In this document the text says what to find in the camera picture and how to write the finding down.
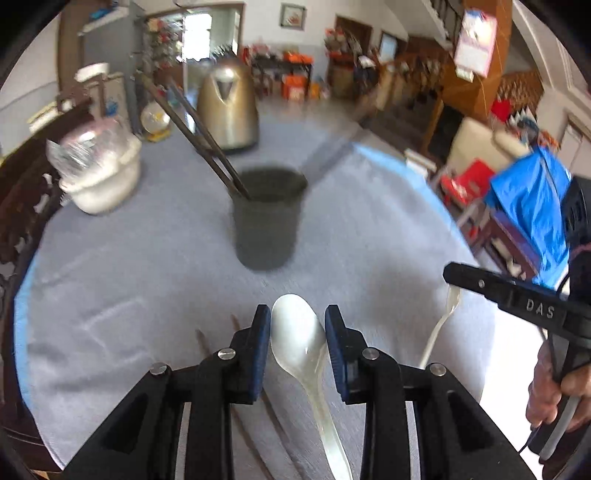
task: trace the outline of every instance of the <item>screw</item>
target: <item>screw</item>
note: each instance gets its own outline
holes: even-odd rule
[[[162,362],[156,362],[154,365],[152,365],[150,367],[150,373],[157,377],[159,375],[162,375],[164,372],[166,372],[166,369],[168,368],[167,364],[164,364]]]
[[[363,352],[361,352],[361,354],[363,355],[364,358],[366,358],[367,360],[376,360],[377,357],[379,357],[379,352],[377,349],[375,348],[366,348],[363,350]]]
[[[222,348],[217,356],[222,360],[232,360],[236,356],[236,351],[233,348]]]
[[[429,371],[436,377],[442,377],[447,373],[447,368],[442,364],[431,364],[429,365]]]

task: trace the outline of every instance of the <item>gold electric kettle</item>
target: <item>gold electric kettle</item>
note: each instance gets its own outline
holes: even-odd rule
[[[203,80],[197,113],[222,150],[255,145],[259,122],[250,69],[235,57],[219,59]]]

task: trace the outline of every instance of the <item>hand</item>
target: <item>hand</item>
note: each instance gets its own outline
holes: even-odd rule
[[[530,384],[530,400],[525,418],[532,427],[552,423],[558,415],[558,402],[562,395],[581,397],[567,432],[582,427],[591,420],[591,365],[585,365],[564,377],[560,386],[552,379],[552,359],[548,342],[544,342],[538,353],[538,364],[534,369],[534,380]]]

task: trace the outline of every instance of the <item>spoon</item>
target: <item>spoon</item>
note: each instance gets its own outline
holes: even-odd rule
[[[351,467],[322,391],[328,347],[314,310],[298,295],[279,297],[271,311],[271,349],[279,366],[302,384],[336,480],[352,480]]]

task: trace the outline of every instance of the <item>round table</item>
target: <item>round table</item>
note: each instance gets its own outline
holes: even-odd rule
[[[262,118],[259,146],[231,160],[238,170],[297,167],[326,135]],[[52,218],[28,274],[28,311],[17,326],[27,339],[18,353],[24,357],[19,376],[41,437],[60,465],[151,364],[198,363],[197,330],[212,349],[226,347],[234,333],[231,315],[247,327],[257,304],[272,306],[285,293],[305,298],[321,319],[329,304],[338,304],[347,326],[361,330],[369,345],[416,365],[444,312],[443,267],[475,263],[429,192],[384,168],[390,162],[399,173],[405,169],[378,152],[358,149],[312,189],[294,257],[265,273],[236,259],[230,198],[178,131],[145,143],[141,159],[137,191],[113,212],[89,216],[70,203]],[[466,293],[431,357],[477,398],[494,309]],[[331,478],[303,389],[271,353],[264,387],[309,476]],[[341,402],[329,365],[324,391],[358,478],[365,408]],[[299,478],[260,403],[238,406],[247,431],[276,478]],[[233,437],[236,477],[263,478],[236,430]]]

